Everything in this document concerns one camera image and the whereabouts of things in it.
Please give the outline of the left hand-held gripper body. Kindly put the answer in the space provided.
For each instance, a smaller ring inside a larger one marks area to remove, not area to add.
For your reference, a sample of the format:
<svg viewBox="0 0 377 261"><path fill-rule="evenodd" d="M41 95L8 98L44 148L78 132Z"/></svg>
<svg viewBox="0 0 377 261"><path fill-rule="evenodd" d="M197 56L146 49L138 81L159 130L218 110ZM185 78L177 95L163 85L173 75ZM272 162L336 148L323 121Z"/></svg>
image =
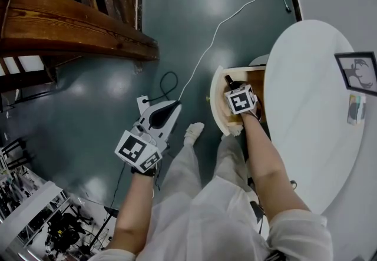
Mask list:
<svg viewBox="0 0 377 261"><path fill-rule="evenodd" d="M131 131L125 130L114 152L140 173L151 173L167 147L167 141L155 137L140 123L135 123Z"/></svg>

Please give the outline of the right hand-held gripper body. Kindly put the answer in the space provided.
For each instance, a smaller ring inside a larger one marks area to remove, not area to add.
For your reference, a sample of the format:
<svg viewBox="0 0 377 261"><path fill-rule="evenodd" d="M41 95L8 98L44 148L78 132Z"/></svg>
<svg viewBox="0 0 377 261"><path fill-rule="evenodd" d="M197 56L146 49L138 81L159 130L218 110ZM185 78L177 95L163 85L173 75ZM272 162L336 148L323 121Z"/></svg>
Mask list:
<svg viewBox="0 0 377 261"><path fill-rule="evenodd" d="M226 92L225 98L234 115L251 111L256 106L256 94L250 84Z"/></svg>

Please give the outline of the person's left forearm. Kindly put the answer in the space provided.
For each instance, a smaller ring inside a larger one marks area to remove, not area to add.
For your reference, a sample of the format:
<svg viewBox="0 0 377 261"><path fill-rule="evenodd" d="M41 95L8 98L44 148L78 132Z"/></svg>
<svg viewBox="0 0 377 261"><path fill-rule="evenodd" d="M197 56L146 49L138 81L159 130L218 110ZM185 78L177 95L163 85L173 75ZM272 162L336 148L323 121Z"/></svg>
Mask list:
<svg viewBox="0 0 377 261"><path fill-rule="evenodd" d="M154 178L135 173L118 213L113 237L106 249L139 254L147 241L153 205Z"/></svg>

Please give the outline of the person's right forearm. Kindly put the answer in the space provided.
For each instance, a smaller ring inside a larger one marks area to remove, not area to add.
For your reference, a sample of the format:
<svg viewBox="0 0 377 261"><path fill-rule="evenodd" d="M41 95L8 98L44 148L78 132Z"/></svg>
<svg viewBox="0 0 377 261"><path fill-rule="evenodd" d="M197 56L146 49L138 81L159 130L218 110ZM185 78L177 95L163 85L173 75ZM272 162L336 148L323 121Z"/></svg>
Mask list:
<svg viewBox="0 0 377 261"><path fill-rule="evenodd" d="M249 168L256 193L271 221L281 212L309 208L295 193L283 160L256 117L242 115L246 132Z"/></svg>

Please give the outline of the person's right hand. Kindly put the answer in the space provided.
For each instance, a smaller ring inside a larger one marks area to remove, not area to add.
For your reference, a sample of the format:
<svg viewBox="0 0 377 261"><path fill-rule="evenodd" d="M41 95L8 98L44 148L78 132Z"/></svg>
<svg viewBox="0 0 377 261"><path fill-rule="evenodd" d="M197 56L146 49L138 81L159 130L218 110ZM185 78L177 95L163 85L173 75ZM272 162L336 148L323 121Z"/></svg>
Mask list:
<svg viewBox="0 0 377 261"><path fill-rule="evenodd" d="M255 94L254 95L254 108L244 112L244 114L252 115L255 117L259 122L262 121L262 112L263 112L263 104L259 100L259 97Z"/></svg>

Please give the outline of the white power strip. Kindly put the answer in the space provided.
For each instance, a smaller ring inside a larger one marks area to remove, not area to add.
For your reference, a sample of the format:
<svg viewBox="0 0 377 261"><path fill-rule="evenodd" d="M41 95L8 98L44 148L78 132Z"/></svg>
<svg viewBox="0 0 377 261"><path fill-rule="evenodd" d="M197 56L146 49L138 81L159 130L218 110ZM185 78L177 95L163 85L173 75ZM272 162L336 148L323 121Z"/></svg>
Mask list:
<svg viewBox="0 0 377 261"><path fill-rule="evenodd" d="M140 115L142 115L146 109L150 107L150 102L147 95L142 95L137 98L137 105Z"/></svg>

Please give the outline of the person's left white shoe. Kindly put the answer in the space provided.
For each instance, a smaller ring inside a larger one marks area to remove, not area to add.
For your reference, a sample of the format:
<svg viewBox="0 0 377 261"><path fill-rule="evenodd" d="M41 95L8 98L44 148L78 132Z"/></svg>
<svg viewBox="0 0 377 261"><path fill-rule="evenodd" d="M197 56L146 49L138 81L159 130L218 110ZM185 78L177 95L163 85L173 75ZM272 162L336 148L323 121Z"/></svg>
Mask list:
<svg viewBox="0 0 377 261"><path fill-rule="evenodd" d="M198 123L190 124L184 135L183 145L194 146L195 142L201 135L203 129L204 129L203 123L198 122Z"/></svg>

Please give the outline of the person's white trousers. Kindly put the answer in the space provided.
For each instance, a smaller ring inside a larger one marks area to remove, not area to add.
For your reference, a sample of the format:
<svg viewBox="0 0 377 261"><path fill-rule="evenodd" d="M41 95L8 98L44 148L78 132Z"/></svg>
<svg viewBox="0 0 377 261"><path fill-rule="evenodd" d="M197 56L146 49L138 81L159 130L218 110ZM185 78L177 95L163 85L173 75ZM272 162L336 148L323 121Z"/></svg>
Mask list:
<svg viewBox="0 0 377 261"><path fill-rule="evenodd" d="M217 151L212 180L203 187L199 163L191 144L185 144L172 161L164 178L159 201L184 194L205 203L233 203L238 199L256 200L255 191L247 184L247 169L240 144L235 137L223 137Z"/></svg>

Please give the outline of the black floor stand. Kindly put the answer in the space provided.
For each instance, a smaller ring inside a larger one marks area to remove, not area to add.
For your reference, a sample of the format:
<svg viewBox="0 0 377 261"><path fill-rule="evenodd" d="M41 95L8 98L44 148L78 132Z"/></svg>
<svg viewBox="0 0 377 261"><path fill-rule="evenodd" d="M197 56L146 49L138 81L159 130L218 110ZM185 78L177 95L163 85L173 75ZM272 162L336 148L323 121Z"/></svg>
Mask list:
<svg viewBox="0 0 377 261"><path fill-rule="evenodd" d="M92 240L90 240L90 242L89 242L88 245L81 245L80 246L80 252L83 255L86 255L86 256L90 255L91 250L94 248L95 243L97 241L99 241L99 237L100 237L102 231L105 229L107 223L110 221L110 219L112 217L116 219L117 216L118 216L118 210L113 209L113 208L109 208L109 207L105 207L105 206L104 206L104 209L107 212L107 215L106 215L106 217L104 219L104 222L103 222L102 226L100 227L100 229L98 230L98 232L94 235L94 237L92 238Z"/></svg>

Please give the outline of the person's white shirt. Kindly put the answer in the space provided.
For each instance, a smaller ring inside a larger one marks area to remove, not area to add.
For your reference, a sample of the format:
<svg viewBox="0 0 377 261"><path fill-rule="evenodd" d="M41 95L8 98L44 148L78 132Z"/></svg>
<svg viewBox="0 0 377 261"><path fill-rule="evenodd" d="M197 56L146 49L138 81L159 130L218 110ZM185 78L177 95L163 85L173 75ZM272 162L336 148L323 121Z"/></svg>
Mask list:
<svg viewBox="0 0 377 261"><path fill-rule="evenodd" d="M137 255L105 249L90 261L332 261L326 219L288 210L257 231L250 202L205 203L175 194L153 204L144 249Z"/></svg>

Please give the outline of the black office chair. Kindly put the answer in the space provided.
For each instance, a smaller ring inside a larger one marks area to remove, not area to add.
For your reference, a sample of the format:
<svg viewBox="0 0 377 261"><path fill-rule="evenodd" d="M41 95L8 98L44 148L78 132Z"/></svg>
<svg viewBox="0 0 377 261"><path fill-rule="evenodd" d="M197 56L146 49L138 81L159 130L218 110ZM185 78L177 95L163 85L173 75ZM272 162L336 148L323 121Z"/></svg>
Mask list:
<svg viewBox="0 0 377 261"><path fill-rule="evenodd" d="M87 218L80 214L80 207L75 214L57 211L48 221L45 247L49 250L49 255L57 257L67 250L77 241L81 234L86 234L81 223L91 225L93 218Z"/></svg>

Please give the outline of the white framed glass railing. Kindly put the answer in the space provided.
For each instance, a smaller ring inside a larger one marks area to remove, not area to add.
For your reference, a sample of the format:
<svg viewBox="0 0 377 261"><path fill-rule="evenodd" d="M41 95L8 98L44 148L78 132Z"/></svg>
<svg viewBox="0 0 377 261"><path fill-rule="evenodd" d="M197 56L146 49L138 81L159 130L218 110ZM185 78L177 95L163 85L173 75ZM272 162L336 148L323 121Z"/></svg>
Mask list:
<svg viewBox="0 0 377 261"><path fill-rule="evenodd" d="M49 255L45 247L48 236L48 221L57 212L80 214L92 217L91 225L81 223L86 234L66 253L57 257ZM107 212L104 206L63 191L48 181L31 194L22 194L10 184L0 187L0 261L80 261L103 250L114 233L115 218L111 218L102 231L99 241L89 256L80 252L81 245L88 245L102 226Z"/></svg>

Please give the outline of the patterned tissue box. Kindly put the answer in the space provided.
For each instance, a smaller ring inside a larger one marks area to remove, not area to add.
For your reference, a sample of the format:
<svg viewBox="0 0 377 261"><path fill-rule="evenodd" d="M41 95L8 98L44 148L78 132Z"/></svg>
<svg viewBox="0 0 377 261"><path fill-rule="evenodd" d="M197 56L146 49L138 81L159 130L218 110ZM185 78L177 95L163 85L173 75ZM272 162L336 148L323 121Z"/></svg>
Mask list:
<svg viewBox="0 0 377 261"><path fill-rule="evenodd" d="M360 124L365 119L366 96L351 94L349 96L347 123Z"/></svg>

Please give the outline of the black framed deer picture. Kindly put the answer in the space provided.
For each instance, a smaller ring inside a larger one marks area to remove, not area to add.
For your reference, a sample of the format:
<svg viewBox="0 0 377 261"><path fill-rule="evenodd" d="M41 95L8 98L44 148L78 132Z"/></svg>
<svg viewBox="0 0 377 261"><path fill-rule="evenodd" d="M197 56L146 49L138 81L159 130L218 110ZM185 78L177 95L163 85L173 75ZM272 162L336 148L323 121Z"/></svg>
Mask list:
<svg viewBox="0 0 377 261"><path fill-rule="evenodd" d="M336 53L346 88L377 97L377 59L374 52Z"/></svg>

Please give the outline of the brown wooden staircase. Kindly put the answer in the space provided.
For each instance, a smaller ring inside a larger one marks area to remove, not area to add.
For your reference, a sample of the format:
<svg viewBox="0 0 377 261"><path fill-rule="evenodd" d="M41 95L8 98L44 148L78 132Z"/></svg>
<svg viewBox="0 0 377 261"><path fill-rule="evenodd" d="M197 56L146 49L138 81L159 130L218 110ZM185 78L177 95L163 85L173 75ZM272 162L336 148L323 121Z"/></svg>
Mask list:
<svg viewBox="0 0 377 261"><path fill-rule="evenodd" d="M0 113L87 55L130 59L137 71L158 60L157 41L142 32L142 0L0 0Z"/></svg>

